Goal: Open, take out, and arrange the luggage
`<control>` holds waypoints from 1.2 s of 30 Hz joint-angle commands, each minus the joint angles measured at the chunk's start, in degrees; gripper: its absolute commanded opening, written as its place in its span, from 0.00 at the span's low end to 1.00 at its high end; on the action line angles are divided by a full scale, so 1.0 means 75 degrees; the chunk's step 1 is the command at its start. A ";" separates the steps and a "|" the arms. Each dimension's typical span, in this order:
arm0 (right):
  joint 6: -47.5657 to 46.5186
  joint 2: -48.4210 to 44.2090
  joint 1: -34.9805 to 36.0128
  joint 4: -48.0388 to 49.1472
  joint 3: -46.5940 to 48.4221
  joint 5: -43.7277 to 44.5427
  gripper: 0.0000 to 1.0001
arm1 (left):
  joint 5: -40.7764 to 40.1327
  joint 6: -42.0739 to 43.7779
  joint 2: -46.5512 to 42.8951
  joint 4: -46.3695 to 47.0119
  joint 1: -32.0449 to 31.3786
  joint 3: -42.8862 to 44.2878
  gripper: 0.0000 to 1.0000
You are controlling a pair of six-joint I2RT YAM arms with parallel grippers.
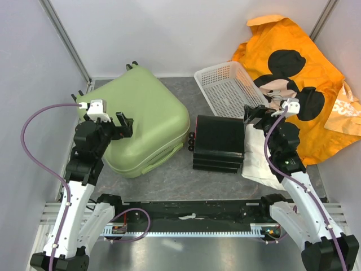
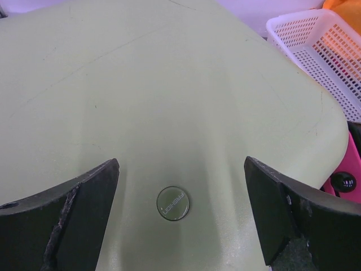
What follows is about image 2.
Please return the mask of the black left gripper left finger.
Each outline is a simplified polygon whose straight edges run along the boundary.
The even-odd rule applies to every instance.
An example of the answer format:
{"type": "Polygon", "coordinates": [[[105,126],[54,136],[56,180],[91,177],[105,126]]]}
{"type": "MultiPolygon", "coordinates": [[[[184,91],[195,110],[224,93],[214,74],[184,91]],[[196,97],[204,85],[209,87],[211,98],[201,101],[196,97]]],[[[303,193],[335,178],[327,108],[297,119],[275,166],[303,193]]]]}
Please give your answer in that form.
{"type": "Polygon", "coordinates": [[[1,270],[95,270],[120,166],[110,159],[1,206],[1,270]]]}

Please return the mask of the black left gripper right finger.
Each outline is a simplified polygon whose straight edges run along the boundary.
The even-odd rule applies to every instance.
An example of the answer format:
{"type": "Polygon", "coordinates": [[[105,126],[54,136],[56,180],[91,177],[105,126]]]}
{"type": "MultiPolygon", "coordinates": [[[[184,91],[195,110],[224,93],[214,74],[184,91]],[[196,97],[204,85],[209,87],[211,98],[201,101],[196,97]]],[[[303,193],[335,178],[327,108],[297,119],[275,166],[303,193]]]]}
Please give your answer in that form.
{"type": "Polygon", "coordinates": [[[250,156],[244,170],[267,266],[360,270],[360,204],[294,180],[250,156]]]}

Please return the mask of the green hard-shell suitcase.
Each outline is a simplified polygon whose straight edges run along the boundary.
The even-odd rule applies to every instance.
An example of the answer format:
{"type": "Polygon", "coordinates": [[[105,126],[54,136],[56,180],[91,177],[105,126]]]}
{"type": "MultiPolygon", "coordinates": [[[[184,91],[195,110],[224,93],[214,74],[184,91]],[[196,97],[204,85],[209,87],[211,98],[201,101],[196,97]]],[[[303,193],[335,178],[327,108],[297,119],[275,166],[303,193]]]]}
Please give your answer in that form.
{"type": "Polygon", "coordinates": [[[313,187],[336,100],[215,1],[70,1],[1,20],[1,203],[115,158],[97,270],[265,270],[244,161],[313,187]]]}

